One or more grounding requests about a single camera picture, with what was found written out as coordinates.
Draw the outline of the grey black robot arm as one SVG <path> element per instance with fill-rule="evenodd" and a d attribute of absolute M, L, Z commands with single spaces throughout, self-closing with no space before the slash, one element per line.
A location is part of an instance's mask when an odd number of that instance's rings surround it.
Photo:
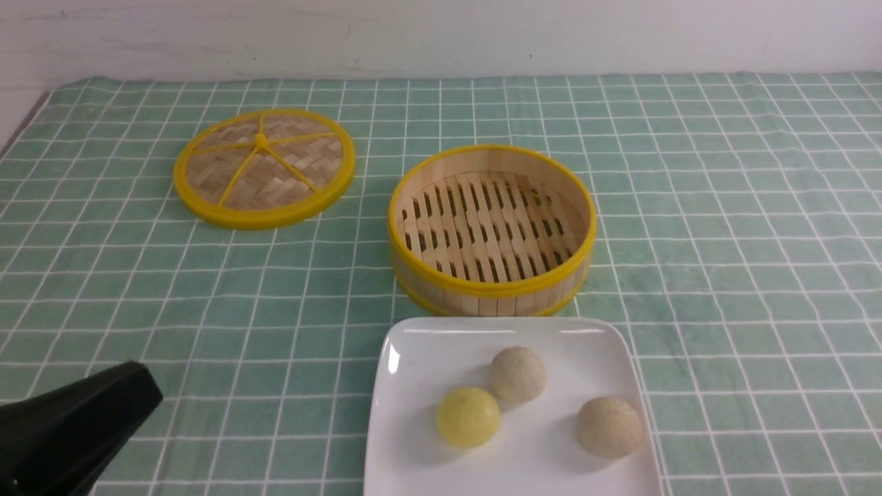
<path fill-rule="evenodd" d="M 1 408 L 3 495 L 88 495 L 163 393 L 128 361 Z"/>

